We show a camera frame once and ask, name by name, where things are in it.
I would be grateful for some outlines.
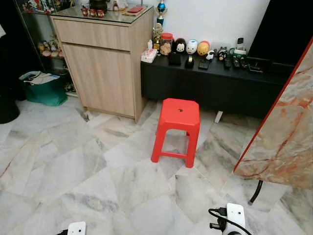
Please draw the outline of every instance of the jar lid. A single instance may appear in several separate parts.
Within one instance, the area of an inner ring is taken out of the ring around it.
[[[162,33],[161,38],[165,40],[173,40],[173,35],[171,33]]]

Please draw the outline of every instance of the cabinet door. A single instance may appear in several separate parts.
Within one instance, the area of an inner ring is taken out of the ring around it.
[[[63,48],[84,106],[134,116],[128,52],[65,43]]]

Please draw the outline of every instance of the black tv console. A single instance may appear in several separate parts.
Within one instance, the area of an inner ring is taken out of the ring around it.
[[[187,57],[182,55],[180,66],[169,65],[163,55],[151,64],[141,62],[142,95],[155,100],[194,100],[205,108],[264,118],[288,79],[286,75],[225,69],[217,58],[208,70],[201,70],[201,58],[195,55],[194,67],[186,69]]]

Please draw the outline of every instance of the wooden cabinet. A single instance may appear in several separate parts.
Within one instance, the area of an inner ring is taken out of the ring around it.
[[[51,19],[82,105],[137,121],[145,106],[140,55],[152,36],[153,8],[127,24],[62,16]]]

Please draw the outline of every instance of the glass top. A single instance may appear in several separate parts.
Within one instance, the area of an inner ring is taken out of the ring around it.
[[[124,12],[126,12],[128,9],[133,8],[134,6],[135,5],[129,5],[129,7],[126,8],[126,10],[124,11],[107,11],[104,17],[102,18],[83,16],[80,6],[70,7],[68,9],[52,13],[51,15],[131,24],[132,22],[137,20],[141,15],[143,15],[145,12],[147,12],[149,9],[153,7],[153,6],[145,6],[145,8],[136,16],[123,15]]]

